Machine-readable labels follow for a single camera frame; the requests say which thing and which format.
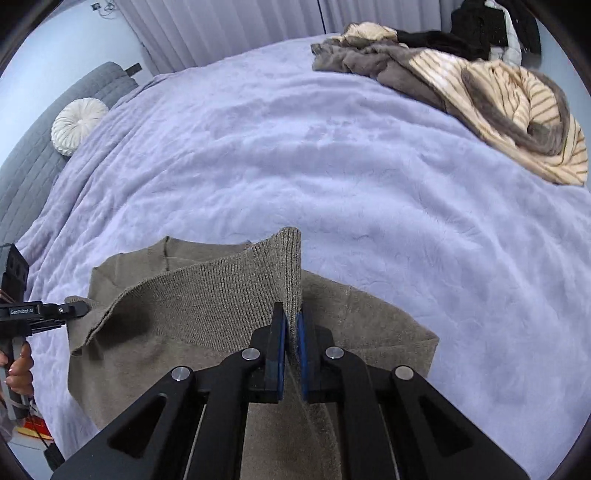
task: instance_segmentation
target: white curtain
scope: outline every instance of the white curtain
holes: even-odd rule
[[[463,0],[319,0],[327,32],[351,22],[376,22],[408,32],[452,29],[452,11]]]
[[[116,0],[153,73],[203,66],[288,38],[375,21],[447,30],[462,0]]]
[[[324,33],[317,0],[117,0],[153,73]]]

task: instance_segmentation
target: human hand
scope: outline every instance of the human hand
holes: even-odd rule
[[[7,363],[8,357],[0,352],[0,367],[4,367]],[[21,356],[14,361],[8,371],[9,376],[6,379],[6,385],[19,395],[33,395],[33,374],[31,373],[31,368],[33,368],[34,363],[31,357],[31,345],[25,342],[22,345]]]

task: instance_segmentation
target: black gripper frame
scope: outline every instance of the black gripper frame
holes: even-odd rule
[[[216,367],[171,370],[52,480],[238,480],[248,404],[282,399],[286,325],[275,303],[271,324],[251,336],[258,356],[245,349]]]
[[[529,479],[410,367],[371,367],[344,349],[329,358],[332,333],[305,310],[298,345],[304,399],[336,403],[344,480]]]

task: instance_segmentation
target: finger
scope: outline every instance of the finger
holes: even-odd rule
[[[11,365],[10,370],[8,370],[8,375],[24,375],[27,372],[31,371],[33,365],[35,365],[35,362],[30,356],[26,358],[19,358],[18,360],[15,360]]]
[[[6,379],[6,385],[8,385],[13,390],[15,388],[25,388],[33,383],[33,374],[31,372],[27,372],[24,375],[11,375]]]
[[[35,393],[35,389],[33,388],[33,385],[27,385],[26,387],[23,387],[23,388],[13,388],[12,390],[14,393],[18,393],[19,395],[31,396]]]
[[[31,345],[29,345],[29,342],[25,342],[22,344],[21,357],[29,358],[30,356],[31,356]]]

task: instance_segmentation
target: white round pillow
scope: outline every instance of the white round pillow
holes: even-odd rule
[[[108,112],[109,108],[96,98],[74,100],[53,122],[51,143],[59,153],[71,157]]]

